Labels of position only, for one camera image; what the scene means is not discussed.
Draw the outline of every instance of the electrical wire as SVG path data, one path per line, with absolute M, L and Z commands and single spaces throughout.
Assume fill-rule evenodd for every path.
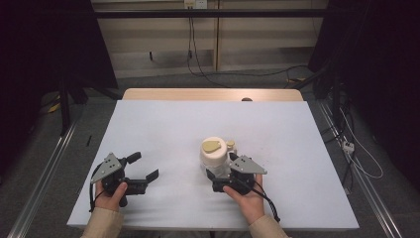
M 198 68 L 200 69 L 201 74 L 197 74 L 195 72 L 193 72 L 191 70 L 191 67 L 189 65 L 189 58 L 190 58 L 190 52 L 191 52 L 191 39 L 193 41 L 193 45 L 194 45 L 194 54 L 195 54 L 195 59 L 197 61 L 198 64 Z M 193 74 L 193 75 L 197 75 L 197 76 L 204 76 L 204 78 L 210 82 L 213 83 L 215 85 L 221 86 L 221 87 L 226 87 L 226 88 L 230 88 L 227 85 L 215 82 L 213 80 L 211 80 L 210 78 L 207 77 L 207 75 L 203 72 L 201 65 L 200 65 L 200 61 L 198 60 L 198 54 L 197 54 L 197 46 L 195 44 L 195 30 L 194 30 L 194 20 L 192 18 L 189 18 L 189 44 L 188 44 L 188 58 L 187 58 L 187 64 L 188 64 L 188 69 L 189 71 Z
M 374 158 L 374 156 L 362 145 L 362 143 L 358 140 L 358 138 L 356 137 L 356 135 L 354 134 L 354 132 L 352 131 L 352 129 L 350 128 L 350 125 L 349 125 L 349 121 L 347 120 L 347 118 L 346 118 L 346 116 L 345 116 L 345 114 L 344 114 L 344 112 L 343 112 L 343 110 L 340 108 L 340 111 L 341 111 L 341 113 L 343 114 L 343 116 L 344 116 L 344 120 L 346 121 L 346 124 L 348 125 L 348 127 L 349 127 L 349 131 L 350 131 L 350 133 L 352 134 L 352 136 L 353 136 L 353 138 L 355 139 L 355 141 L 362 147 L 362 149 L 364 149 L 365 150 L 365 152 L 367 152 L 367 154 L 373 159 L 373 161 L 376 163 L 376 165 L 378 166 L 378 168 L 380 169 L 380 175 L 379 176 L 373 176 L 373 175 L 371 175 L 371 174 L 369 174 L 368 172 L 366 172 L 363 168 L 362 168 L 362 166 L 359 164 L 359 163 L 356 163 L 356 161 L 355 161 L 355 159 L 352 157 L 352 155 L 350 155 L 350 153 L 348 153 L 348 152 L 345 152 L 345 153 L 347 153 L 348 155 L 349 155 L 349 159 L 355 164 L 355 167 L 356 168 L 358 168 L 362 173 L 364 173 L 366 176 L 368 176 L 368 177 L 370 177 L 370 178 L 373 178 L 373 179 L 380 179 L 380 178 L 382 178 L 383 177 L 383 169 L 382 169 L 382 167 L 380 166 L 380 164 L 379 164 L 379 162 Z
M 260 187 L 260 189 L 262 191 L 258 191 L 255 188 L 248 186 L 245 182 L 243 182 L 243 181 L 241 181 L 241 180 L 239 180 L 237 178 L 234 178 L 234 180 L 237 181 L 240 185 L 242 185 L 242 186 L 246 187 L 247 189 L 255 192 L 260 197 L 262 197 L 263 199 L 265 199 L 268 202 L 269 207 L 271 208 L 271 212 L 272 212 L 272 215 L 274 216 L 274 219 L 277 222 L 280 222 L 280 218 L 278 217 L 277 209 L 275 208 L 274 203 L 271 201 L 271 199 L 268 198 L 268 196 L 266 195 L 265 191 L 263 190 L 263 187 L 258 182 L 255 181 L 255 183 Z
M 192 53 L 191 53 L 191 41 L 192 41 L 192 44 L 194 46 L 194 55 L 195 55 L 195 59 L 197 61 L 197 65 L 198 65 L 198 68 L 200 70 L 200 73 L 197 73 L 197 72 L 192 71 L 191 65 L 189 63 L 190 58 L 192 57 Z M 227 88 L 230 88 L 230 87 L 227 86 L 227 85 L 224 85 L 224 84 L 215 82 L 215 81 L 211 80 L 210 78 L 208 78 L 208 76 L 211 76 L 211 75 L 270 76 L 270 75 L 276 75 L 276 74 L 281 74 L 283 72 L 286 72 L 286 74 L 287 74 L 287 84 L 283 87 L 283 88 L 286 88 L 287 85 L 288 85 L 288 83 L 289 83 L 289 81 L 291 80 L 289 78 L 289 74 L 288 74 L 288 72 L 291 69 L 298 68 L 298 67 L 306 67 L 306 68 L 308 67 L 307 65 L 301 64 L 301 65 L 294 65 L 294 66 L 291 66 L 291 67 L 289 67 L 287 69 L 282 69 L 282 70 L 275 71 L 275 72 L 255 73 L 255 74 L 253 74 L 253 73 L 240 73 L 240 72 L 212 72 L 212 73 L 205 73 L 202 70 L 200 61 L 198 59 L 197 47 L 196 47 L 196 42 L 195 42 L 194 20 L 192 18 L 189 18 L 189 43 L 188 43 L 187 65 L 188 65 L 188 70 L 191 72 L 191 74 L 196 75 L 196 76 L 204 76 L 207 81 L 209 81 L 209 82 L 211 82 L 213 84 L 216 84 L 218 86 L 227 87 Z

